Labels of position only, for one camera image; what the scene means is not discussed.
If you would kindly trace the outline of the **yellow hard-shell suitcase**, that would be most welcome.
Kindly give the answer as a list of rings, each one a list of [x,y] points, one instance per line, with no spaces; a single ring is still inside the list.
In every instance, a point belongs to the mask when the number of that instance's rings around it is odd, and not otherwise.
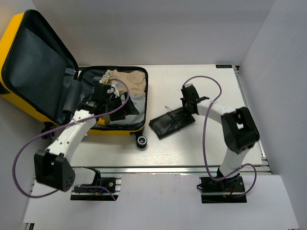
[[[35,119],[44,123],[44,139],[53,139],[54,126],[73,117],[83,98],[92,93],[107,70],[145,73],[145,97],[131,95],[139,115],[111,121],[109,126],[90,129],[90,134],[135,135],[145,148],[143,135],[147,110],[148,73],[141,67],[79,67],[46,19],[36,10],[15,15],[0,41],[0,94]]]

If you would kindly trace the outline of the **white green patterned garment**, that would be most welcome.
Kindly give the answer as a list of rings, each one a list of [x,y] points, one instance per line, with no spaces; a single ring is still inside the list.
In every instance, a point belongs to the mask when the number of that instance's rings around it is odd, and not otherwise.
[[[99,80],[99,83],[101,83],[101,84],[110,84],[110,80],[113,77],[113,73],[114,73],[113,70],[109,70],[108,69],[105,72],[105,74],[102,76],[102,78]]]

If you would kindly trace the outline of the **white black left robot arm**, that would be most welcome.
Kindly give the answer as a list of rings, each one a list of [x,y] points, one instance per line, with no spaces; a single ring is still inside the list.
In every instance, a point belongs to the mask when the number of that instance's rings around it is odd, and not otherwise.
[[[114,79],[110,83],[98,83],[92,93],[86,95],[78,105],[71,121],[63,125],[60,136],[45,150],[34,155],[35,178],[40,184],[63,192],[73,186],[97,191],[101,188],[98,170],[89,167],[72,168],[73,154],[88,131],[99,118],[123,119],[136,109],[130,99],[130,90],[119,93],[119,87],[127,85]]]

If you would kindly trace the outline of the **camouflage yellow green garment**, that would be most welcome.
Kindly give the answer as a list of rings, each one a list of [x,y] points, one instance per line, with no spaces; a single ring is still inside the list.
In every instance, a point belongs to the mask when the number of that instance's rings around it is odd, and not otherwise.
[[[98,126],[103,126],[103,127],[106,127],[106,126],[109,126],[110,125],[110,116],[106,115],[106,116],[103,116],[103,117],[100,117],[97,121],[97,125]]]

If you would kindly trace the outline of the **black box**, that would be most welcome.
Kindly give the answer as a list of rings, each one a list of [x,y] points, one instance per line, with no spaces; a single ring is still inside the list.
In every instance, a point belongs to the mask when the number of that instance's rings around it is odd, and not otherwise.
[[[183,107],[169,109],[165,114],[150,120],[149,126],[159,139],[166,138],[179,130],[193,124],[195,118]]]

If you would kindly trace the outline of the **beige garment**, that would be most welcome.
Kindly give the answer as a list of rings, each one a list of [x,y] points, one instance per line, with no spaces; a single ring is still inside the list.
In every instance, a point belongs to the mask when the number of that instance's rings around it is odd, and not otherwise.
[[[123,81],[128,87],[130,95],[141,95],[142,97],[145,97],[146,79],[144,72],[133,71],[127,73],[113,70],[110,74],[110,78]]]

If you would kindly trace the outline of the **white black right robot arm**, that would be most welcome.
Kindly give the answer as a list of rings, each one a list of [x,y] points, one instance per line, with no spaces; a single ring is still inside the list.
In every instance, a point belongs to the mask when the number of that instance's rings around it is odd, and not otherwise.
[[[209,175],[215,181],[217,187],[222,191],[228,191],[234,185],[234,179],[239,176],[239,171],[251,164],[243,164],[243,160],[255,143],[260,134],[255,125],[253,117],[247,107],[232,108],[210,100],[208,97],[199,97],[196,88],[190,84],[182,86],[183,97],[181,98],[183,108],[190,114],[205,117],[203,128],[203,156],[205,167],[208,168],[205,135],[208,119],[221,124],[224,142],[227,146],[224,160],[217,171],[217,176]]]

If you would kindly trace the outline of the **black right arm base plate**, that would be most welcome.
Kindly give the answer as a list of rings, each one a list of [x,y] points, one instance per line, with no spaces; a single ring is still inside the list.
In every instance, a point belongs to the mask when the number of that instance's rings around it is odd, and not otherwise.
[[[201,193],[203,204],[235,204],[247,203],[243,178],[214,181],[210,177],[201,177],[200,184],[196,186]]]

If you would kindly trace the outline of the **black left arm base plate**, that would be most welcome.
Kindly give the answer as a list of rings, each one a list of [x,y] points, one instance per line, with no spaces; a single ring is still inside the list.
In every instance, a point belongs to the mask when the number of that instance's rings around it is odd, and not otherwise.
[[[121,189],[121,177],[102,175],[91,185],[72,188],[71,201],[116,201]]]

